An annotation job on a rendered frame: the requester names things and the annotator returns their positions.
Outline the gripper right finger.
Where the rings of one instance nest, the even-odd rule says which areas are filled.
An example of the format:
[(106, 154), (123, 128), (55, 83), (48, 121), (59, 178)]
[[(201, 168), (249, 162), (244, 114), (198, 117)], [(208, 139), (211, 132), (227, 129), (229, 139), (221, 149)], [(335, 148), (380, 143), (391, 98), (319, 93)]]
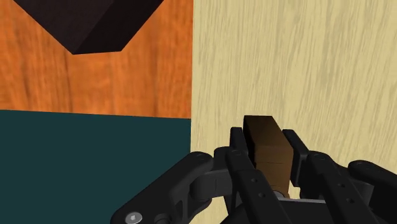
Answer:
[(366, 160), (343, 167), (309, 150), (294, 130), (282, 133), (293, 148), (293, 186), (325, 200), (334, 224), (397, 224), (397, 174)]

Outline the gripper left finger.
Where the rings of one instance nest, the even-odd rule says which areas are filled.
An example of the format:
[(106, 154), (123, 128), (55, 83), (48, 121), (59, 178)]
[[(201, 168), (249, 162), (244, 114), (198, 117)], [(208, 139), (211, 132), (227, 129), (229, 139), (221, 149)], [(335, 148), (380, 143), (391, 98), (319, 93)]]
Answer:
[[(268, 181), (250, 161), (240, 127), (230, 130), (225, 162), (224, 173), (232, 181), (230, 191), (240, 197), (249, 224), (292, 224)], [(211, 199), (193, 197), (191, 185), (210, 172), (213, 165), (209, 154), (189, 153), (117, 209), (110, 224), (189, 224), (211, 203)]]

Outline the brown rectangular block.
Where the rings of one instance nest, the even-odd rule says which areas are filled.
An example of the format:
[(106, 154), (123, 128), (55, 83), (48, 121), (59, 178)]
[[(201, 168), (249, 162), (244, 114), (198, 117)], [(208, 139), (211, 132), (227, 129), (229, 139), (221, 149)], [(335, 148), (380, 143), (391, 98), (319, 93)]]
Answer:
[(288, 198), (293, 149), (274, 118), (246, 115), (243, 133), (255, 167), (273, 190)]

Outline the pale wooden table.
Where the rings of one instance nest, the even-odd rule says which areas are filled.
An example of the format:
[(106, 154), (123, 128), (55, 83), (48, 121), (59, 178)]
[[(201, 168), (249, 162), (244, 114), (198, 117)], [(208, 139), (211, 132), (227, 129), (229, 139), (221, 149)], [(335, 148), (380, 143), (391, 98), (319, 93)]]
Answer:
[(397, 0), (194, 0), (191, 149), (244, 115), (397, 173)]

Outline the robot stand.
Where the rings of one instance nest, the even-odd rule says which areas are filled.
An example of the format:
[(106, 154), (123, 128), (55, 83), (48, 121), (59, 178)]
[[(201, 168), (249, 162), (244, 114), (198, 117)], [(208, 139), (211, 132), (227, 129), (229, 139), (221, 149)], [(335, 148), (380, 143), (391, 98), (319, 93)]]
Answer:
[(164, 0), (14, 0), (71, 54), (120, 52)]

